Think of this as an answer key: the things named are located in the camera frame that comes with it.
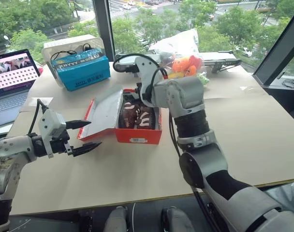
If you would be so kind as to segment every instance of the box label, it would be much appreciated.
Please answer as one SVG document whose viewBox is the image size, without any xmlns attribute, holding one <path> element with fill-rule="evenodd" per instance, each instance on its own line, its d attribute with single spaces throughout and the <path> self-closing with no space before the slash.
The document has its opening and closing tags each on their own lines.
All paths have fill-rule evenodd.
<svg viewBox="0 0 294 232">
<path fill-rule="evenodd" d="M 148 143 L 148 140 L 145 138 L 131 138 L 131 143 Z"/>
</svg>

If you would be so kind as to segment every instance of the red shoe box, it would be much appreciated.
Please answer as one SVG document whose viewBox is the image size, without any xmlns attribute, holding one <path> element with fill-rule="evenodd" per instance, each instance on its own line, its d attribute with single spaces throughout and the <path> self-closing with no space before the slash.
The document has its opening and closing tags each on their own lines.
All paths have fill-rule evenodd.
<svg viewBox="0 0 294 232">
<path fill-rule="evenodd" d="M 87 141 L 113 131 L 120 143 L 159 144 L 162 134 L 161 110 L 159 108 L 154 108 L 158 122 L 155 130 L 118 128 L 124 91 L 135 92 L 134 89 L 123 90 L 122 86 L 114 86 L 90 102 L 85 120 L 91 121 L 91 123 L 79 130 L 78 139 Z"/>
</svg>

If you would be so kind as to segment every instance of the laptop keyboard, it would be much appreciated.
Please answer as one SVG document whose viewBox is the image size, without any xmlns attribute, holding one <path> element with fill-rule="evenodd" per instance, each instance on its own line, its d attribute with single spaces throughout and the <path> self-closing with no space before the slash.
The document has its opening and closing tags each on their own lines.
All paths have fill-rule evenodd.
<svg viewBox="0 0 294 232">
<path fill-rule="evenodd" d="M 28 92 L 25 92 L 0 100 L 0 111 L 23 105 L 27 99 L 27 95 Z"/>
</svg>

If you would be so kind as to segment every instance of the laptop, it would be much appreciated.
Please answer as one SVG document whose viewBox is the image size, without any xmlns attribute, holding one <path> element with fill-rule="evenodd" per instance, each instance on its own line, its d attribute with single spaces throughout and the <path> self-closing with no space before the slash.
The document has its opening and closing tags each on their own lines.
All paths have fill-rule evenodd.
<svg viewBox="0 0 294 232">
<path fill-rule="evenodd" d="M 0 125 L 16 119 L 39 76 L 27 49 L 0 55 Z"/>
</svg>

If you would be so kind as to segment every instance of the orange toy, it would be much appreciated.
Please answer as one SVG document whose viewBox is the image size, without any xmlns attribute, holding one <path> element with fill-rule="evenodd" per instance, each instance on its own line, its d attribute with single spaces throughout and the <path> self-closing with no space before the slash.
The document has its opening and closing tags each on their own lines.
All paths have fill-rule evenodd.
<svg viewBox="0 0 294 232">
<path fill-rule="evenodd" d="M 202 59 L 190 56 L 175 59 L 172 65 L 174 72 L 182 72 L 183 76 L 193 76 L 202 66 Z"/>
</svg>

